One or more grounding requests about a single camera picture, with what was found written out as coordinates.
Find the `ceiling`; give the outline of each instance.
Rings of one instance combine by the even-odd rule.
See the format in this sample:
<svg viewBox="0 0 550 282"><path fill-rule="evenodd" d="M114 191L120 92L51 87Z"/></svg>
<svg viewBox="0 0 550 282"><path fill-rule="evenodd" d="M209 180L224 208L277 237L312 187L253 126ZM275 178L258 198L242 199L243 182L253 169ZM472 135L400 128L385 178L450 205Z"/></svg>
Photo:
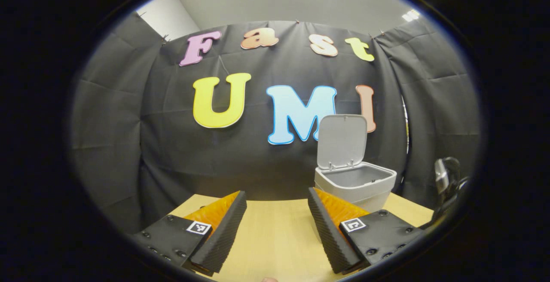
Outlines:
<svg viewBox="0 0 550 282"><path fill-rule="evenodd" d="M180 0L200 30L261 20L300 20L379 35L406 21L406 0Z"/></svg>

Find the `white trash bin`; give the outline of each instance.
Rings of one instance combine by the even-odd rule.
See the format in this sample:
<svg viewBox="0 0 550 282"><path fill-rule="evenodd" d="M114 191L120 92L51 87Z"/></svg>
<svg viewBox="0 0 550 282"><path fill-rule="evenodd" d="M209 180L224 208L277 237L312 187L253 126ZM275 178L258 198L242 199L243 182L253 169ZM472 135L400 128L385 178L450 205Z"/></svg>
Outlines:
<svg viewBox="0 0 550 282"><path fill-rule="evenodd" d="M382 209L397 173L363 162L367 121L360 115L328 115L319 123L315 187L362 207Z"/></svg>

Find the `foam letter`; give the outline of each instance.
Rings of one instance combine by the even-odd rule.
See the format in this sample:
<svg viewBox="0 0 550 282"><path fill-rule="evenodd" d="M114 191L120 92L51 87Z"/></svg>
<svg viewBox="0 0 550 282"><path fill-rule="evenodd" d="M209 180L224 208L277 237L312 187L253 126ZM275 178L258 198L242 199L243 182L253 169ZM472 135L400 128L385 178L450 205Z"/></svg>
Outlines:
<svg viewBox="0 0 550 282"><path fill-rule="evenodd" d="M241 42L241 48L254 49L259 46L269 47L279 42L279 38L275 38L275 30L273 28L257 28L244 34L246 38Z"/></svg>
<svg viewBox="0 0 550 282"><path fill-rule="evenodd" d="M288 130L288 120L302 141L308 139L317 120L317 130L313 133L313 138L318 140L319 122L324 116L335 113L336 89L330 86L314 88L307 106L290 86L271 86L266 92L273 98L273 133L267 138L271 144L288 144L294 141L294 135Z"/></svg>
<svg viewBox="0 0 550 282"><path fill-rule="evenodd" d="M214 112L212 110L214 86L220 82L220 79L218 77L208 77L196 80L193 83L195 88L195 101L193 102L195 121L209 129L228 127L239 121L242 110L244 110L244 90L248 80L250 80L250 74L248 73L234 73L227 76L226 81L231 83L231 95L229 97L229 108L225 112Z"/></svg>
<svg viewBox="0 0 550 282"><path fill-rule="evenodd" d="M375 91L370 86L356 86L355 90L361 98L361 115L367 119L367 133L373 132L376 129L373 114L373 95Z"/></svg>
<svg viewBox="0 0 550 282"><path fill-rule="evenodd" d="M346 43L349 43L351 45L351 49L353 50L353 53L357 55L357 57L361 58L364 61L372 62L375 60L375 57L373 55L370 55L367 53L365 49L369 48L369 45L366 43L362 43L359 38L348 38L344 40Z"/></svg>
<svg viewBox="0 0 550 282"><path fill-rule="evenodd" d="M200 62L202 60L202 56L199 55L199 51L202 50L202 53L207 53L210 50L210 47L212 47L212 39L220 39L220 37L222 37L222 33L219 31L189 37L189 39L187 39L189 46L187 47L187 51L185 51L185 57L181 60L181 62L179 62L179 66L186 66Z"/></svg>
<svg viewBox="0 0 550 282"><path fill-rule="evenodd" d="M334 41L329 37L312 34L309 36L309 40L311 41L310 47L315 53L326 56L338 55L338 49L332 45Z"/></svg>

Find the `screw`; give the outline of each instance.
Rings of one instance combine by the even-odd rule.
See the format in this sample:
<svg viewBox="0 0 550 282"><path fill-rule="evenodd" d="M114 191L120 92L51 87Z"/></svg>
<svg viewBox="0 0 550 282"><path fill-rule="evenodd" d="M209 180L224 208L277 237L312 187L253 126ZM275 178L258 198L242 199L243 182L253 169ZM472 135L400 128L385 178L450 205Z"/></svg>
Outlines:
<svg viewBox="0 0 550 282"><path fill-rule="evenodd" d="M179 257L187 257L187 254L185 254L183 251L177 250L175 251L175 254Z"/></svg>

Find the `ceiling light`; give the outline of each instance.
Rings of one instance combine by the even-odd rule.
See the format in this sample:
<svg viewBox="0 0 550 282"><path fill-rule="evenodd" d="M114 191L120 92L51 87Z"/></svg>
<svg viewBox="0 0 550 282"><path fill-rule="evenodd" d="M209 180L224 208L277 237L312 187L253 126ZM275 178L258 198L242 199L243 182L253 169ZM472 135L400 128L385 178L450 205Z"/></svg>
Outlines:
<svg viewBox="0 0 550 282"><path fill-rule="evenodd" d="M406 14L403 14L401 17L403 19L405 19L407 22L411 22L412 20L418 19L419 15L420 15L420 13L418 13L418 11L413 9L413 10L407 12Z"/></svg>

